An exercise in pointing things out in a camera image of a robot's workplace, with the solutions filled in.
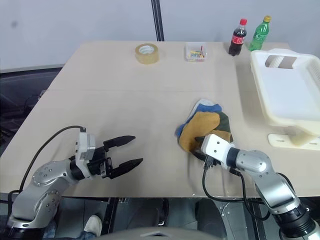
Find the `white plastic tray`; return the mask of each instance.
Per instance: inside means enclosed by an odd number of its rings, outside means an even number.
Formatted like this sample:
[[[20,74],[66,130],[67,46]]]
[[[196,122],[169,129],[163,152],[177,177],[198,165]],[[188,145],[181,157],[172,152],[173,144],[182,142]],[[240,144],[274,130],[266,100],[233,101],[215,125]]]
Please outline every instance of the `white plastic tray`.
[[[266,66],[270,56],[274,59]],[[280,68],[286,57],[296,59],[288,68]],[[309,144],[312,143],[313,150],[320,150],[320,144],[314,144],[320,136],[319,58],[279,48],[253,51],[251,71],[268,123],[273,126],[295,126],[303,131],[298,136],[289,136],[291,142],[287,140],[285,144],[283,140],[287,138],[281,137],[279,140],[273,136],[277,134],[272,134],[268,137],[270,144],[275,147],[310,149]]]

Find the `white wall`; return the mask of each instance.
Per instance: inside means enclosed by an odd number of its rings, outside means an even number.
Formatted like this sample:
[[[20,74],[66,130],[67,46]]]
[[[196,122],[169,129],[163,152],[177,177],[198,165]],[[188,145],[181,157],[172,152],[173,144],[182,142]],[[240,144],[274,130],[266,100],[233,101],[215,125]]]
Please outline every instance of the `white wall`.
[[[151,1],[0,0],[3,72],[64,64],[92,40],[156,41]]]
[[[267,42],[320,57],[320,0],[160,0],[166,41],[229,42],[247,18],[247,42],[265,15],[271,15]]]

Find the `bottle label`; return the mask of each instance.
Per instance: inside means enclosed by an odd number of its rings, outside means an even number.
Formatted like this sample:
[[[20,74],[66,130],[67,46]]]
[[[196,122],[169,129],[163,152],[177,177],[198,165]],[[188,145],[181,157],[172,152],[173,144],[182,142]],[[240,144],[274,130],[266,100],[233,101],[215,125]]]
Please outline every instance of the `bottle label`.
[[[255,33],[253,36],[253,39],[258,40],[258,41],[264,41],[266,39],[267,35],[261,35],[259,33]]]
[[[244,36],[235,36],[235,35],[232,35],[232,42],[234,44],[243,44],[244,43],[244,40],[245,40],[245,37]]]

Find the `yellow cloth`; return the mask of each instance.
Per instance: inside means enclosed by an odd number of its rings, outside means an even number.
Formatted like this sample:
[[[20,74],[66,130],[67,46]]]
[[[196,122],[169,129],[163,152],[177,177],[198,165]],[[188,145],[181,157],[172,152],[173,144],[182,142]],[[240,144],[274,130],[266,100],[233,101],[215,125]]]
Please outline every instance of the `yellow cloth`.
[[[190,122],[184,126],[179,138],[180,146],[186,152],[193,152],[199,147],[199,143],[195,140],[195,137],[203,137],[208,134],[216,134],[230,142],[230,132],[215,130],[219,124],[220,116],[218,113],[198,111]]]

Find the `red bottle cap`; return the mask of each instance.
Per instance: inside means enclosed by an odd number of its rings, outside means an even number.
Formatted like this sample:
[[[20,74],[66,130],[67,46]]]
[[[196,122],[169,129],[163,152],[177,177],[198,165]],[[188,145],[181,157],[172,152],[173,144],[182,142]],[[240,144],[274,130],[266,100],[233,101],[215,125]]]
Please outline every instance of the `red bottle cap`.
[[[245,19],[245,18],[241,18],[241,20],[240,20],[240,25],[246,25],[247,24],[247,19]]]

